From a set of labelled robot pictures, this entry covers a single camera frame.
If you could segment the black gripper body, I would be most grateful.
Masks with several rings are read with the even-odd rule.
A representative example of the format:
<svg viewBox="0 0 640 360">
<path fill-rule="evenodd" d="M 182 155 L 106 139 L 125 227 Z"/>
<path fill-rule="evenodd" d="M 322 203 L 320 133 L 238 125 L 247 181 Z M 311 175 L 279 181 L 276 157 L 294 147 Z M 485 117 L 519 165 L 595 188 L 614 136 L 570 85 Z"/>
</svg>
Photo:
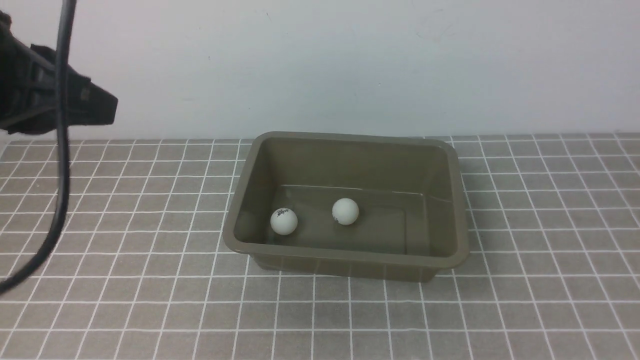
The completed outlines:
<svg viewBox="0 0 640 360">
<path fill-rule="evenodd" d="M 55 60 L 45 45 L 29 47 L 10 29 L 12 18 L 1 12 L 0 119 L 9 134 L 43 135 L 57 128 Z M 115 121 L 118 98 L 68 66 L 68 126 L 108 126 Z"/>
</svg>

